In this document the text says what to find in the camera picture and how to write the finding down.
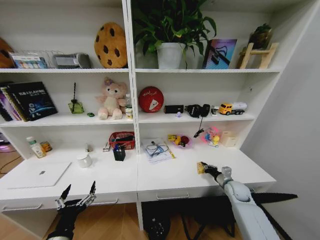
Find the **white bottle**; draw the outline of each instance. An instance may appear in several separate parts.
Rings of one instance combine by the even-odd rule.
[[[26,140],[29,142],[30,148],[39,159],[47,155],[46,151],[43,149],[43,147],[39,143],[37,143],[37,141],[33,136],[28,136]]]
[[[134,116],[132,112],[131,95],[127,93],[125,95],[125,115],[128,119],[133,119]]]

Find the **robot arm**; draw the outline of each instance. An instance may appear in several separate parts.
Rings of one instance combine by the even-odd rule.
[[[279,240],[279,236],[269,222],[267,216],[258,207],[251,196],[249,188],[231,178],[231,168],[217,167],[202,162],[204,172],[211,174],[228,196],[234,218],[245,240]]]
[[[70,188],[71,184],[63,191],[60,198],[55,200],[57,211],[60,213],[61,218],[55,227],[55,231],[48,235],[47,240],[72,240],[77,216],[96,199],[95,181],[92,184],[90,193],[86,197],[65,202]]]

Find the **wooden floor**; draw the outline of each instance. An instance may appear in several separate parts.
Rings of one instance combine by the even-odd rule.
[[[7,173],[23,159],[11,146],[0,148],[0,168],[6,165],[1,172]],[[58,217],[52,223],[48,233],[54,230]],[[192,219],[186,218],[190,236],[196,234],[199,225]],[[82,212],[75,223],[74,240],[147,240],[147,234],[139,230],[138,215],[135,203],[116,204],[88,207]],[[170,232],[167,240],[186,240],[186,235],[179,215],[171,216]],[[229,237],[218,226],[208,225],[199,240],[240,240],[242,239],[236,228],[236,238]],[[0,240],[36,240],[36,238],[11,223],[0,215]]]

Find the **white laptop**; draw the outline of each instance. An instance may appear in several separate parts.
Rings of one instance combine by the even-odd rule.
[[[5,176],[5,186],[7,189],[52,187],[70,164],[71,162],[24,162]]]

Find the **small white box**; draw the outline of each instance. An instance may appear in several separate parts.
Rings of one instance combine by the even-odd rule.
[[[231,131],[223,131],[220,138],[220,143],[225,147],[234,147],[237,143],[237,137]]]

